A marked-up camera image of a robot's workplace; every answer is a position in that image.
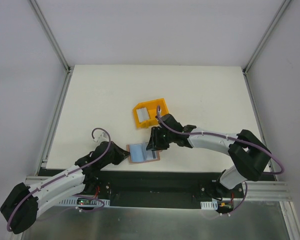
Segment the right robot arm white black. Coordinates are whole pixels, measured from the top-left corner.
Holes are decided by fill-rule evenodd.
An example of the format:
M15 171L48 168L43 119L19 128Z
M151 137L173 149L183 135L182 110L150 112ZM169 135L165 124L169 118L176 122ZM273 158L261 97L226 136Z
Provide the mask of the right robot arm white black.
M269 150L249 130L237 134L208 132L195 125L181 125L171 114L159 118L159 126L151 128L148 151L163 151L170 144L202 148L229 156L233 166L224 170L214 183L215 192L227 197L244 181L257 182L270 161Z

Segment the yellow plastic bin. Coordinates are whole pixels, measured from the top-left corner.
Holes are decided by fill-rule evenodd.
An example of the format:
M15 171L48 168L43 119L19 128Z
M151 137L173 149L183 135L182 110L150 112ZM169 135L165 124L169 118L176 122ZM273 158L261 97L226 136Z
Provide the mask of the yellow plastic bin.
M166 101L164 98L140 102L133 108L132 113L133 113L135 126L137 129L146 129L146 128L158 125L158 120L156 118L158 106L160 106L160 108L161 108L162 116L169 113L169 110L168 110L168 107L167 107L167 104L166 104ZM140 109L140 108L147 108L147 111L150 116L150 119L148 121L139 123L136 110Z

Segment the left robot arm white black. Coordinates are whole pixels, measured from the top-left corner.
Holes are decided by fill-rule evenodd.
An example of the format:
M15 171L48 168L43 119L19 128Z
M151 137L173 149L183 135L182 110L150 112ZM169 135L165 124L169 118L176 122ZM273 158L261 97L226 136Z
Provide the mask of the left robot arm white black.
M130 153L113 141L103 141L74 165L41 182L14 186L0 207L7 231L15 235L30 228L38 217L61 200L83 192L95 191L93 178L109 164L119 165Z

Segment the brown leather card holder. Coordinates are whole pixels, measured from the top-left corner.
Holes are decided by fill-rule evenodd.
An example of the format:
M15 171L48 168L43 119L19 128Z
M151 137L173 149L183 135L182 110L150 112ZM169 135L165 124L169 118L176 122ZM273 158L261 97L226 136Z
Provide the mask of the brown leather card holder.
M147 150L148 142L128 144L126 150L130 153L128 161L130 164L143 164L159 161L160 151Z

